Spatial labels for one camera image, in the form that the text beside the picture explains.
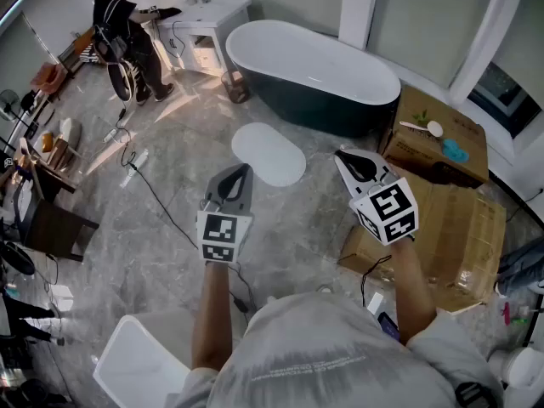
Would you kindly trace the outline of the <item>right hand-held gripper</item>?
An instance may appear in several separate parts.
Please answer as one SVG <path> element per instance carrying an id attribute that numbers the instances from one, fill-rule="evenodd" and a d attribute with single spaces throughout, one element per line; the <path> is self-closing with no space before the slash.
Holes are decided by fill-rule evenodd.
<path id="1" fill-rule="evenodd" d="M 367 193 L 371 181 L 382 180 L 390 171 L 382 156 L 368 150 L 337 150 L 334 162 L 349 194 L 357 196 L 349 202 L 349 207 L 361 226 L 384 246 L 403 237 L 413 237 L 419 228 L 419 212 L 406 178 Z"/>

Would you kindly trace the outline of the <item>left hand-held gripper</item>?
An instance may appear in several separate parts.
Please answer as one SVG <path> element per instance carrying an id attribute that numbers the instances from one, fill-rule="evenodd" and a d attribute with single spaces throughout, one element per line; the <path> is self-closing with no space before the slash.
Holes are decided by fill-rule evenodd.
<path id="1" fill-rule="evenodd" d="M 247 163 L 227 167 L 210 179 L 209 201 L 200 203 L 196 215 L 198 253 L 205 262 L 234 264 L 238 260 L 254 220 L 253 179 L 253 169 Z"/>

